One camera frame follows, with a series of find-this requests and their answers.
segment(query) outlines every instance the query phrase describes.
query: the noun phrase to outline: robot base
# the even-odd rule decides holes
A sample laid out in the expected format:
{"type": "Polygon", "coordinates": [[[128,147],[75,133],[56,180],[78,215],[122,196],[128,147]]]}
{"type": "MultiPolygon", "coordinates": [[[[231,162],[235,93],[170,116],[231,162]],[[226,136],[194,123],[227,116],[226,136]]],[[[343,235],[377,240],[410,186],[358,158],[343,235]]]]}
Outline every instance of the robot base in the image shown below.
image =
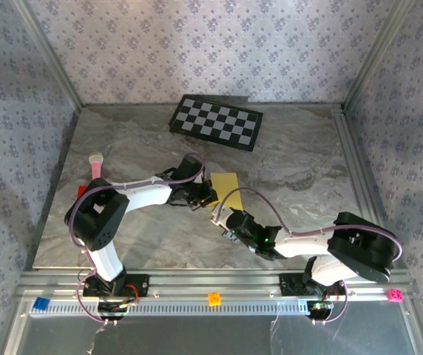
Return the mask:
{"type": "Polygon", "coordinates": [[[345,289],[339,284],[339,282],[334,283],[332,286],[327,287],[320,285],[319,283],[312,282],[309,280],[307,282],[302,281],[304,274],[300,273],[288,273],[279,275],[280,283],[280,294],[284,297],[288,296],[317,296],[322,297],[323,294],[327,291],[328,296],[344,296],[345,289]]]}
{"type": "Polygon", "coordinates": [[[107,285],[100,277],[92,276],[85,281],[84,297],[127,297],[134,298],[135,290],[126,287],[133,285],[138,290],[139,297],[147,296],[149,290],[149,275],[147,274],[126,274],[121,275],[121,286],[107,285]]]}

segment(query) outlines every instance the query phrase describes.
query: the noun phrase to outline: small cube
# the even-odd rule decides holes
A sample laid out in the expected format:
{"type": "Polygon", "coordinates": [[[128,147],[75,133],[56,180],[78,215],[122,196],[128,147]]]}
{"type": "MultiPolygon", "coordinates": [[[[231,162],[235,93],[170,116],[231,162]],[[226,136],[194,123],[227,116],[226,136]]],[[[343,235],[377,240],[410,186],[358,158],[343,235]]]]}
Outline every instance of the small cube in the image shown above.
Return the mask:
{"type": "Polygon", "coordinates": [[[388,290],[388,300],[389,302],[401,303],[402,301],[404,301],[402,291],[396,290],[395,288],[388,290]]]}
{"type": "Polygon", "coordinates": [[[49,305],[50,300],[47,298],[37,297],[35,299],[33,308],[40,309],[41,311],[45,311],[47,306],[49,305]]]}
{"type": "Polygon", "coordinates": [[[80,198],[80,196],[82,196],[85,192],[85,190],[87,189],[87,185],[80,185],[78,187],[78,191],[77,191],[77,200],[80,198]]]}
{"type": "Polygon", "coordinates": [[[209,306],[221,305],[220,292],[213,292],[209,294],[209,306]]]}

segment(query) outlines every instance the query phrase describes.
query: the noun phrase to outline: floral wallpaper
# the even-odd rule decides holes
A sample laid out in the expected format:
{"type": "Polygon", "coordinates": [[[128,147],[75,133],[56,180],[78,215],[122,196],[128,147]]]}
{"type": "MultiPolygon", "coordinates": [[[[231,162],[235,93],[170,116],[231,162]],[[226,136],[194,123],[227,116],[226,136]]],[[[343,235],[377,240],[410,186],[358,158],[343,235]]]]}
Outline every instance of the floral wallpaper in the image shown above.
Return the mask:
{"type": "Polygon", "coordinates": [[[37,248],[72,113],[10,1],[0,0],[0,335],[37,248]]]}
{"type": "Polygon", "coordinates": [[[372,168],[388,226],[423,307],[423,1],[417,1],[350,117],[372,168]]]}
{"type": "Polygon", "coordinates": [[[81,100],[343,102],[393,0],[31,0],[81,100]]]}

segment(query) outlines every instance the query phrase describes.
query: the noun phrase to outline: orange block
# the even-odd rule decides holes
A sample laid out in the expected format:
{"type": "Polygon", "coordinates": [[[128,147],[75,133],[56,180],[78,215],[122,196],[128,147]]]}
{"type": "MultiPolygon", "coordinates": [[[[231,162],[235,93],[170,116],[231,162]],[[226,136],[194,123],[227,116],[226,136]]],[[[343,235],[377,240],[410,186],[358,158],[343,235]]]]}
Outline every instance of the orange block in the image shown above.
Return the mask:
{"type": "Polygon", "coordinates": [[[221,305],[220,292],[213,292],[209,294],[209,306],[221,305]]]}

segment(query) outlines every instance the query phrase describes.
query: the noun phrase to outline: yellow block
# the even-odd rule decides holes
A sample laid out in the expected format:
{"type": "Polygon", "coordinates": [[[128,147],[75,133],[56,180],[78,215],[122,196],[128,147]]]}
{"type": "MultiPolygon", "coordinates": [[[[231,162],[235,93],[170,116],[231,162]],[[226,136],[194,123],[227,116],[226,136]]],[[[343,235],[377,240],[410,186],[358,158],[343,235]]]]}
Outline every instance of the yellow block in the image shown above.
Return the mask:
{"type": "MultiPolygon", "coordinates": [[[[211,184],[213,190],[217,192],[218,201],[211,203],[210,206],[220,203],[223,198],[233,189],[238,187],[238,176],[235,172],[212,172],[211,173],[211,184]]],[[[241,203],[241,195],[239,191],[232,194],[225,202],[225,206],[230,209],[243,210],[243,204],[241,203]]]]}
{"type": "Polygon", "coordinates": [[[209,294],[209,306],[221,305],[220,292],[213,292],[209,294]]]}

